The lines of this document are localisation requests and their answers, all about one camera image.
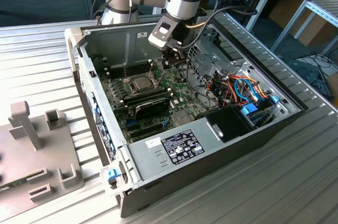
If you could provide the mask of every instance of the blue cable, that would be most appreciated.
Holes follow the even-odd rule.
[[[238,83],[239,80],[242,80],[242,81],[244,81],[245,83],[247,83],[247,84],[249,85],[249,87],[250,87],[252,93],[256,96],[256,98],[257,98],[258,100],[261,100],[261,99],[262,99],[262,98],[256,93],[256,91],[254,90],[254,87],[252,86],[252,84],[250,83],[250,81],[248,81],[247,79],[238,79],[238,80],[236,80],[236,81],[234,82],[234,89],[235,89],[235,91],[236,91],[236,94],[237,94],[240,98],[242,98],[242,99],[246,100],[248,103],[250,103],[250,101],[249,101],[248,98],[242,96],[242,95],[239,94],[239,92],[238,92],[238,89],[237,89],[237,83]]]

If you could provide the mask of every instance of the table leg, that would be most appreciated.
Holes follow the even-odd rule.
[[[329,43],[329,45],[322,51],[322,54],[325,55],[329,49],[338,41],[338,35]]]
[[[153,14],[161,14],[162,8],[160,7],[154,7],[153,8]]]
[[[274,51],[277,48],[277,46],[281,43],[281,41],[284,40],[286,35],[290,32],[290,30],[293,27],[293,25],[295,24],[295,22],[299,19],[299,17],[304,12],[305,5],[306,5],[306,0],[304,0],[302,2],[301,6],[297,9],[294,16],[292,16],[291,20],[288,22],[288,24],[286,25],[286,27],[284,28],[284,30],[282,31],[282,33],[280,34],[280,36],[278,37],[278,39],[276,40],[274,45],[271,47],[271,49],[270,49],[271,51]]]
[[[306,29],[306,27],[309,25],[309,23],[312,21],[313,17],[315,17],[316,13],[312,12],[310,16],[306,19],[306,21],[303,23],[303,25],[299,28],[297,33],[294,35],[294,39],[298,39],[299,36],[302,34],[302,32]]]
[[[257,10],[257,14],[256,15],[253,15],[247,26],[245,27],[247,31],[251,31],[252,28],[254,27],[254,24],[256,23],[260,13],[262,12],[263,8],[265,7],[266,3],[268,2],[268,0],[259,0],[259,3],[258,5],[256,6],[256,10]]]

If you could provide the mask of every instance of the sticker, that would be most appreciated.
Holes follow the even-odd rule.
[[[140,32],[140,33],[137,33],[137,38],[146,38],[148,35],[147,32]]]
[[[190,129],[165,138],[161,142],[172,163],[175,165],[204,153],[201,144]]]
[[[146,141],[146,145],[147,145],[148,148],[152,148],[152,147],[158,146],[160,144],[161,144],[161,138],[160,137],[153,138],[153,139]]]

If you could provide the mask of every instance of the metal rack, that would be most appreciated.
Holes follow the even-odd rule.
[[[29,97],[34,115],[46,107],[66,112],[85,181],[83,188],[5,223],[54,223],[65,218],[68,223],[335,222],[338,111],[231,16],[219,15],[217,20],[309,110],[264,147],[126,219],[120,218],[116,200],[105,195],[98,177],[102,165],[71,78],[63,37],[68,27],[95,23],[0,29],[2,93],[11,95],[8,101]],[[238,54],[226,40],[221,45],[232,57]]]
[[[304,22],[298,32],[295,34],[294,38],[298,39],[304,29],[309,25],[313,17],[317,14],[323,19],[327,20],[334,26],[338,27],[338,0],[304,0],[294,16],[291,18],[289,23],[286,25],[274,45],[271,47],[271,50],[274,51],[278,45],[284,40],[287,34],[290,32],[294,24],[301,17],[305,9],[308,8],[312,11],[311,15]],[[338,36],[336,36],[332,42],[323,50],[322,54],[325,54],[336,42],[338,41]]]

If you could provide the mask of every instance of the ventilation grille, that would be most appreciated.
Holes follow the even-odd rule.
[[[81,80],[82,90],[84,91],[84,94],[87,96],[87,100],[88,100],[90,107],[93,109],[94,100],[93,100],[92,86],[90,82],[90,75],[89,75],[89,72],[87,71],[87,68],[82,58],[79,58],[79,68],[80,68],[80,80]]]

